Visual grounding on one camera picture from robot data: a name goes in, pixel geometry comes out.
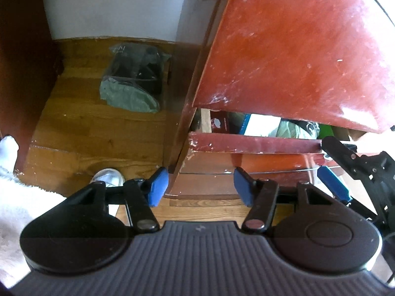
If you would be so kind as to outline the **red-brown wooden drawer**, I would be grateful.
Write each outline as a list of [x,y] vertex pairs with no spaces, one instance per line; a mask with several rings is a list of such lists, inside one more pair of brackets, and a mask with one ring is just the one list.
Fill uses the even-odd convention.
[[215,111],[197,111],[198,129],[189,132],[183,148],[182,174],[231,174],[312,170],[338,164],[321,150],[320,140],[267,138],[213,132]]

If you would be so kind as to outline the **plastic bag with dark items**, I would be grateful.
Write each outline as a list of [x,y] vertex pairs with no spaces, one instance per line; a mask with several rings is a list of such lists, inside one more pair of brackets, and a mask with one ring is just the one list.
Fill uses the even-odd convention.
[[113,45],[110,51],[113,59],[102,75],[101,100],[133,112],[160,111],[165,65],[171,55],[154,45],[131,42]]

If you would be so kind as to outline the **grey white sneaker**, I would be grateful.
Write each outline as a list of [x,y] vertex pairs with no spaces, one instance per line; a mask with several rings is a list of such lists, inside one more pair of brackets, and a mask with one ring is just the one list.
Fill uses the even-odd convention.
[[124,176],[114,168],[105,168],[98,171],[91,179],[91,183],[102,181],[106,187],[118,187],[124,184]]

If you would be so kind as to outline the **white blue box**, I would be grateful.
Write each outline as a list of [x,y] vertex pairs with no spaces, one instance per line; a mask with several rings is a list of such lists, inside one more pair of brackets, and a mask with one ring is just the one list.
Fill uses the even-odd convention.
[[281,118],[261,114],[246,114],[239,134],[243,136],[275,137]]

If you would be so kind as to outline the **red toothpaste box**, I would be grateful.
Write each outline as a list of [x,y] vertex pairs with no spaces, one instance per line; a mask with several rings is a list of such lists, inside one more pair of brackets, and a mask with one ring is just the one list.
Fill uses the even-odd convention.
[[229,134],[230,125],[228,113],[226,111],[211,111],[210,123],[212,133]]

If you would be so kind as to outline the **red-brown wooden dresser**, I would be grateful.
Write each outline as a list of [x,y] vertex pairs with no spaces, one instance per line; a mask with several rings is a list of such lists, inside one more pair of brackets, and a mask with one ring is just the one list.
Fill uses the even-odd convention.
[[[167,101],[171,199],[233,199],[231,174],[182,174],[199,109],[364,132],[394,124],[394,0],[184,0]],[[312,170],[255,173],[282,185]]]

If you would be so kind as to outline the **white fluffy sleeve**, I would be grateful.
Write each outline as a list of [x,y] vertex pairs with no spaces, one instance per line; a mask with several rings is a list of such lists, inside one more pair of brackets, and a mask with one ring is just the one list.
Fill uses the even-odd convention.
[[14,174],[18,150],[14,137],[1,139],[1,283],[6,288],[13,287],[30,272],[20,247],[22,230],[66,199],[19,180]]

